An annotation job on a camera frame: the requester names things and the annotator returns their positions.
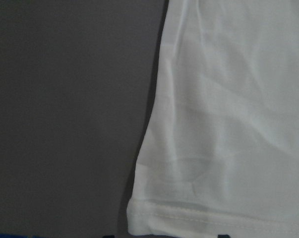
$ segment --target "gray wall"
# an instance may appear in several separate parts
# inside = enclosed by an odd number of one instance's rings
[[[0,1],[0,233],[127,233],[162,0]]]

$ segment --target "white fabric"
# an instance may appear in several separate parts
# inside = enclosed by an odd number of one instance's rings
[[[299,0],[170,0],[133,235],[299,238]]]

